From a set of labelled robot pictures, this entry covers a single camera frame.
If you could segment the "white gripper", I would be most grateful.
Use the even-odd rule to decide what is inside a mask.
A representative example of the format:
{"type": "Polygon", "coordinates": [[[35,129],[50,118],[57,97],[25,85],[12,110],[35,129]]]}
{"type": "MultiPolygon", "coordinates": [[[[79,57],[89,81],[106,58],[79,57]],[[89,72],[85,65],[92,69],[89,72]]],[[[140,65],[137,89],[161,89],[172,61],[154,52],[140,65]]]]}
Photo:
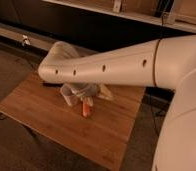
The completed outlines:
{"type": "Polygon", "coordinates": [[[75,106],[79,100],[83,101],[83,116],[91,114],[90,108],[93,106],[92,97],[105,100],[112,100],[112,92],[104,84],[94,83],[64,83],[60,88],[60,93],[69,106],[75,106]]]}

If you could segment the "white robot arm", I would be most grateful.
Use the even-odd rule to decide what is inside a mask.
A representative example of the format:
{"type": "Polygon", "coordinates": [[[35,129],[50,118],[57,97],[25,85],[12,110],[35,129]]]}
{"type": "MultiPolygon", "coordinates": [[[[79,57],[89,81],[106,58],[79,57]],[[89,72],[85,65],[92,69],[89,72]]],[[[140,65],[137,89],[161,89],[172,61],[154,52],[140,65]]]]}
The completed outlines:
{"type": "Polygon", "coordinates": [[[153,40],[87,57],[57,42],[38,73],[53,84],[105,83],[174,90],[152,171],[196,171],[196,35],[153,40]]]}

